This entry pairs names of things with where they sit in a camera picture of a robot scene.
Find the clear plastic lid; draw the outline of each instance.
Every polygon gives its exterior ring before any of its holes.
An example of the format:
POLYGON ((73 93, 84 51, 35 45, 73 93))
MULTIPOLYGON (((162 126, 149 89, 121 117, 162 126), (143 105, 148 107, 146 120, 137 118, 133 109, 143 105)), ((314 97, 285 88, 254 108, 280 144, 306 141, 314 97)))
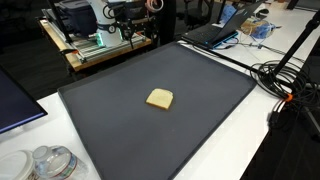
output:
POLYGON ((30 151, 17 151, 0 157, 1 180, 25 180, 33 172, 34 160, 30 151))
POLYGON ((40 146, 33 152, 33 159, 38 161, 43 161, 48 159, 52 155, 52 150, 48 146, 40 146))

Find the plug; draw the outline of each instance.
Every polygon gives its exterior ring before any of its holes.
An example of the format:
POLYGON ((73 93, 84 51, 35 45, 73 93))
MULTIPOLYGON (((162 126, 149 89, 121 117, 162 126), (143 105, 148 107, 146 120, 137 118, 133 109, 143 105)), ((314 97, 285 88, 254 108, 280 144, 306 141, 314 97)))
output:
POLYGON ((273 111, 271 113, 271 116, 268 120, 268 125, 270 128, 274 128, 276 126, 276 124, 278 123, 278 119, 279 119, 280 113, 278 111, 273 111))

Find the laptop keyboard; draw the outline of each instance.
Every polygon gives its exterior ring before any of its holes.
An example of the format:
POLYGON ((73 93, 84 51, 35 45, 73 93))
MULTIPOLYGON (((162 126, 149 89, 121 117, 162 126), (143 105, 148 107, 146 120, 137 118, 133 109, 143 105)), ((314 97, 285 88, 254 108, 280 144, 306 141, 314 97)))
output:
POLYGON ((193 41, 203 43, 215 38, 220 31, 221 28, 218 27, 204 26, 188 32, 188 34, 183 36, 193 41))

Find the laptop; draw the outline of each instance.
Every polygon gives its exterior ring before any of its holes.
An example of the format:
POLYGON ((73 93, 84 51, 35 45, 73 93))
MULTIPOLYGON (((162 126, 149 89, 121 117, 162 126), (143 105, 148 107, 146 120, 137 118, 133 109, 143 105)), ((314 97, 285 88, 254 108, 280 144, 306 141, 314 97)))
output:
POLYGON ((0 87, 0 134, 47 115, 1 65, 0 87))
POLYGON ((205 25, 183 34, 181 39, 200 47, 213 49, 222 42, 237 36, 238 33, 236 30, 241 27, 262 2, 264 2, 264 0, 238 9, 223 28, 205 25))

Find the plastic container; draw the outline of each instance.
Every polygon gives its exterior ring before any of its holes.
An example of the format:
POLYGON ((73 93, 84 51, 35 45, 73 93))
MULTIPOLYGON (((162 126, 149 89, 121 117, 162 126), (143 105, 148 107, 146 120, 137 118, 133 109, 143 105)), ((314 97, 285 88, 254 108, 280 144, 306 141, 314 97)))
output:
POLYGON ((87 166, 63 146, 41 146, 33 152, 34 170, 44 179, 85 179, 87 166))
POLYGON ((96 16, 86 0, 64 0, 59 3, 59 7, 69 17, 74 33, 82 36, 96 33, 96 16))
POLYGON ((1 180, 37 180, 39 176, 33 171, 32 152, 17 151, 0 158, 1 180))

